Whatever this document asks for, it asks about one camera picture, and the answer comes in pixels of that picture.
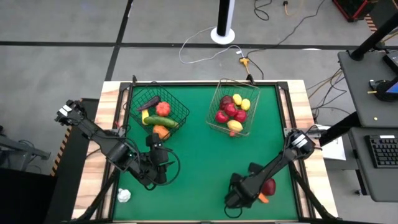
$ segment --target green table surface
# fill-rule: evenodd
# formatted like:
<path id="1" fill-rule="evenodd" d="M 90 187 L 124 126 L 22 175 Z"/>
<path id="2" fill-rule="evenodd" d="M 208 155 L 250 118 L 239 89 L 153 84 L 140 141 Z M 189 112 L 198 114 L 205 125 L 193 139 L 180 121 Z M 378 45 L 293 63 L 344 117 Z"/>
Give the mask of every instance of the green table surface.
<path id="1" fill-rule="evenodd" d="M 143 87 L 134 87 L 134 92 Z M 248 174 L 250 162 L 265 165 L 282 149 L 283 134 L 275 86 L 259 86 L 261 94 L 251 133 L 231 138 L 205 123 L 216 86 L 165 86 L 189 110 L 187 122 L 166 143 L 181 160 L 181 172 L 175 182 L 147 191 L 128 172 L 121 174 L 119 188 L 128 189 L 131 199 L 116 202 L 114 220 L 230 220 L 224 214 L 224 197 L 233 172 Z M 140 151 L 147 133 L 132 118 L 127 137 L 134 139 Z M 177 171 L 169 167 L 168 179 Z M 254 202 L 243 209 L 238 220 L 296 220 L 297 212 L 287 167 L 274 177 L 276 193 L 269 203 Z M 237 215 L 238 210 L 228 210 Z"/>

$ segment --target white cable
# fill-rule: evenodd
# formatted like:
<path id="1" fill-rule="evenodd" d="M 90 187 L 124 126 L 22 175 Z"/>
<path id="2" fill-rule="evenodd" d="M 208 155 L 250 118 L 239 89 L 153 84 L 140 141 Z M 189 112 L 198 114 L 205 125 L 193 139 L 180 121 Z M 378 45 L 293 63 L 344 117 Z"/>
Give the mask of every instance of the white cable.
<path id="1" fill-rule="evenodd" d="M 192 64 L 192 63 L 202 62 L 202 61 L 205 61 L 205 60 L 211 60 L 211 59 L 215 58 L 217 55 L 219 55 L 219 54 L 221 54 L 221 53 L 227 51 L 227 50 L 230 49 L 231 47 L 236 47 L 236 48 L 238 48 L 238 49 L 241 51 L 242 57 L 244 57 L 243 51 L 242 51 L 242 49 L 241 49 L 239 46 L 237 46 L 237 45 L 231 45 L 231 46 L 227 47 L 226 49 L 224 49 L 224 50 L 222 50 L 222 51 L 220 51 L 220 52 L 215 53 L 215 54 L 214 54 L 212 57 L 210 57 L 210 58 L 203 58 L 203 59 L 196 60 L 196 61 L 193 61 L 193 62 L 184 62 L 184 61 L 182 60 L 182 58 L 181 58 L 181 51 L 182 51 L 182 49 L 184 48 L 185 44 L 186 44 L 191 38 L 196 37 L 198 34 L 204 32 L 204 31 L 208 31 L 208 30 L 210 30 L 210 29 L 214 29 L 214 28 L 215 28 L 215 27 L 209 27 L 209 28 L 207 28 L 207 29 L 201 30 L 201 31 L 197 32 L 195 35 L 189 37 L 189 38 L 184 42 L 184 44 L 181 46 L 180 52 L 178 53 L 178 57 L 180 58 L 181 63 L 184 63 L 184 64 Z"/>

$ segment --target keyboard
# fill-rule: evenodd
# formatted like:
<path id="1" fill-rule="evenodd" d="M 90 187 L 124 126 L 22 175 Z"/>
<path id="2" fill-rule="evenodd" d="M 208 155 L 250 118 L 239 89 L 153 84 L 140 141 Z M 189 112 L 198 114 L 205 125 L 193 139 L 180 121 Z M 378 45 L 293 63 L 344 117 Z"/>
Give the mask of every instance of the keyboard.
<path id="1" fill-rule="evenodd" d="M 398 168 L 398 138 L 365 136 L 375 168 Z"/>

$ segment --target concrete floor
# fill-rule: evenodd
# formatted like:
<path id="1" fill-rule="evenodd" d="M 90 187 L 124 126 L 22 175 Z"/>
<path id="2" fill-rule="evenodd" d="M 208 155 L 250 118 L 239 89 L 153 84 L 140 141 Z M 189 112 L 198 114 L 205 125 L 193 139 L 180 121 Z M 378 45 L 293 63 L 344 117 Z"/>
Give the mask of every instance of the concrete floor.
<path id="1" fill-rule="evenodd" d="M 306 2 L 295 16 L 284 14 L 282 1 L 265 10 L 271 19 L 261 21 L 253 14 L 253 1 L 237 0 L 233 29 L 235 43 L 275 44 L 291 32 L 302 17 L 315 12 L 320 0 Z M 0 1 L 0 41 L 115 42 L 127 0 Z M 292 11 L 298 8 L 289 3 Z M 199 30 L 216 25 L 217 2 L 210 0 L 135 0 L 123 42 L 181 43 Z M 316 18 L 307 19 L 285 44 L 359 45 L 370 35 L 364 21 L 347 23 L 325 1 Z M 209 43 L 209 33 L 192 42 Z M 185 49 L 184 60 L 210 57 L 220 49 Z M 53 121 L 67 99 L 99 98 L 112 47 L 16 47 L 0 45 L 0 124 L 12 139 L 27 139 L 37 148 L 51 152 L 48 161 L 34 160 L 49 174 L 65 127 Z M 338 51 L 265 50 L 251 54 L 264 71 L 265 79 L 302 79 L 306 86 L 332 76 L 339 68 Z M 218 80 L 245 78 L 238 56 L 231 49 L 215 59 L 184 65 L 178 49 L 121 48 L 112 80 Z M 251 73 L 260 79 L 259 71 Z M 339 88 L 347 90 L 344 81 Z M 311 99 L 316 106 L 326 93 L 323 88 Z M 338 92 L 332 91 L 328 99 Z M 354 111 L 349 93 L 329 106 Z M 346 115 L 323 109 L 318 122 L 335 124 Z M 38 172 L 30 166 L 29 172 Z M 347 220 L 396 223 L 398 203 L 376 203 L 356 197 L 359 188 L 350 171 L 329 170 L 331 187 L 341 217 Z"/>

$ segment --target metal wire basket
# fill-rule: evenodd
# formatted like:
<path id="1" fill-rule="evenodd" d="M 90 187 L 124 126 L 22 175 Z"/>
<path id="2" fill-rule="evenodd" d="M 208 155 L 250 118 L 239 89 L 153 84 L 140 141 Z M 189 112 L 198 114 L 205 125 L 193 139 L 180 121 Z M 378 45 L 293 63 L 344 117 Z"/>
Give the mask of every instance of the metal wire basket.
<path id="1" fill-rule="evenodd" d="M 180 129 L 186 122 L 187 116 L 189 115 L 189 110 L 184 106 L 176 97 L 174 97 L 170 92 L 168 92 L 164 87 L 160 86 L 157 82 L 152 82 L 147 85 L 141 91 L 135 93 L 132 97 L 132 103 L 130 106 L 130 115 L 137 121 L 137 123 L 148 133 L 153 132 L 154 125 L 144 125 L 142 123 L 142 115 L 137 109 L 147 103 L 154 96 L 160 96 L 162 102 L 167 102 L 170 104 L 171 112 L 166 118 L 170 118 L 178 123 L 175 128 L 167 128 L 169 130 L 168 135 L 163 141 L 170 139 L 170 137 Z M 149 115 L 156 115 L 155 107 L 148 109 Z"/>
<path id="2" fill-rule="evenodd" d="M 237 82 L 227 78 L 222 78 L 218 83 L 217 89 L 211 101 L 208 116 L 206 118 L 206 123 L 208 123 L 210 127 L 216 130 L 229 134 L 232 130 L 228 129 L 226 123 L 218 123 L 215 117 L 217 111 L 220 110 L 220 101 L 222 97 L 226 95 L 233 96 L 236 93 L 241 95 L 242 99 L 248 99 L 251 105 L 249 110 L 247 111 L 248 116 L 246 120 L 242 123 L 243 130 L 241 132 L 233 132 L 236 134 L 235 136 L 247 136 L 250 134 L 251 125 L 253 123 L 254 114 L 256 112 L 257 103 L 260 97 L 260 89 L 256 86 Z"/>

